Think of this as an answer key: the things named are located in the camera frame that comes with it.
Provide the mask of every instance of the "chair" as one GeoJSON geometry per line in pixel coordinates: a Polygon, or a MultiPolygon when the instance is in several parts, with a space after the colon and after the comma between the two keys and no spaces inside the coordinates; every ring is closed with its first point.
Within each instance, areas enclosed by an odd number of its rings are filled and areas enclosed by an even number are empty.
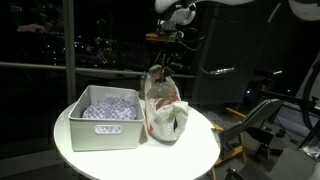
{"type": "Polygon", "coordinates": [[[215,163],[212,168],[213,179],[215,180],[215,170],[214,168],[221,163],[241,154],[244,163],[246,163],[246,155],[243,147],[243,137],[242,132],[246,131],[253,124],[267,119],[270,117],[276,110],[280,108],[283,101],[278,99],[268,99],[260,103],[253,110],[251,110],[247,116],[232,110],[230,108],[226,108],[227,112],[231,113],[235,118],[240,120],[240,123],[228,128],[223,129],[219,125],[212,122],[212,125],[215,128],[215,131],[218,132],[221,144],[221,152],[219,159],[215,163]],[[228,146],[228,142],[238,137],[239,145],[237,147],[233,147],[229,152],[224,152],[224,147],[228,146]]]}

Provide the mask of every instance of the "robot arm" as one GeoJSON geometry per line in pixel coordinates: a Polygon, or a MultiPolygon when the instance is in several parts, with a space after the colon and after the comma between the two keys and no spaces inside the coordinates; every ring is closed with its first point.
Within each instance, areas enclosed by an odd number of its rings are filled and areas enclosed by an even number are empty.
{"type": "Polygon", "coordinates": [[[219,2],[227,5],[240,5],[254,0],[156,0],[155,10],[160,20],[171,24],[187,25],[195,17],[195,3],[201,1],[219,2]]]}
{"type": "MultiPolygon", "coordinates": [[[[159,24],[165,23],[164,29],[172,29],[175,24],[189,24],[196,14],[195,3],[202,1],[234,6],[250,3],[255,0],[156,0],[155,10],[160,15],[160,20],[163,20],[159,24]]],[[[320,20],[320,0],[289,0],[289,5],[293,14],[302,20],[320,20]]]]}

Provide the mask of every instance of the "paper bag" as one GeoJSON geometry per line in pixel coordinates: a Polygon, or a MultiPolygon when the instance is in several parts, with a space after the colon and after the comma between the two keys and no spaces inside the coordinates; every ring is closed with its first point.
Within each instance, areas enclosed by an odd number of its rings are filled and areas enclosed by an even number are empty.
{"type": "Polygon", "coordinates": [[[145,103],[150,133],[159,140],[177,140],[188,120],[188,103],[181,101],[179,90],[171,77],[165,77],[164,82],[154,82],[148,75],[145,103]]]}

